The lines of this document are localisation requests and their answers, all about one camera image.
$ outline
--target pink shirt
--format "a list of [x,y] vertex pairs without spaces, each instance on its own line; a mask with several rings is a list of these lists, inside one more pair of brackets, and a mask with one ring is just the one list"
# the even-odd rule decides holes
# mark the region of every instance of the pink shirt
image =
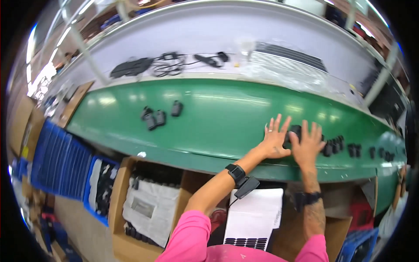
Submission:
[[[263,261],[286,262],[263,250],[243,246],[217,245],[207,247],[210,238],[210,219],[201,211],[190,210],[179,219],[166,250],[156,261],[163,262],[221,262]],[[312,236],[301,249],[295,262],[328,262],[323,235]]]

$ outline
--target tattooed arm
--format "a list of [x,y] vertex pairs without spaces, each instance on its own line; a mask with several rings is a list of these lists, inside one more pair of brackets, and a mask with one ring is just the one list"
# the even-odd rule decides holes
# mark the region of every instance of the tattooed arm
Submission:
[[[320,192],[320,185],[317,182],[316,157],[325,142],[321,141],[321,127],[316,123],[311,125],[311,133],[308,132],[308,123],[303,120],[301,128],[301,142],[295,133],[290,133],[292,154],[300,166],[303,179],[304,191],[306,193]],[[304,235],[310,239],[314,235],[324,235],[326,217],[324,214],[323,200],[319,199],[312,205],[304,207]]]

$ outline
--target factory floor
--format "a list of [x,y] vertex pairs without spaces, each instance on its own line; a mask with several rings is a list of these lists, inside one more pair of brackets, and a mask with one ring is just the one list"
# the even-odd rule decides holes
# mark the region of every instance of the factory floor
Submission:
[[54,212],[74,247],[88,262],[116,262],[109,228],[96,220],[83,203],[55,196]]

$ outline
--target green conveyor belt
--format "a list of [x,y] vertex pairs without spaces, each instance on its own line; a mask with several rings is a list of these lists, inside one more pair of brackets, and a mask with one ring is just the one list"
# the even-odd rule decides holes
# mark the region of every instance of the green conveyor belt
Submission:
[[[184,104],[180,117],[170,116],[175,100]],[[167,113],[167,123],[148,131],[140,113],[145,106]],[[184,169],[219,172],[241,158],[262,139],[264,126],[277,113],[315,121],[326,139],[343,135],[346,144],[362,145],[361,158],[347,149],[317,159],[321,182],[341,182],[379,176],[380,186],[394,187],[383,159],[370,158],[368,148],[384,147],[395,153],[394,163],[405,161],[404,140],[375,118],[321,96],[261,83],[218,79],[154,80],[89,92],[67,130],[128,155],[145,152],[150,161]],[[292,157],[266,160],[252,175],[260,179],[300,180]],[[393,197],[393,192],[386,195]],[[380,211],[388,200],[380,203]]]

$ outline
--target pink sleeve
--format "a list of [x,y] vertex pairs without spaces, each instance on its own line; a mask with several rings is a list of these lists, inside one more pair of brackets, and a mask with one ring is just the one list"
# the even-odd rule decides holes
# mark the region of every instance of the pink sleeve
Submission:
[[201,211],[183,213],[165,251],[156,261],[204,261],[210,229],[210,219]]
[[326,253],[326,239],[323,235],[315,235],[304,244],[295,262],[329,262]]

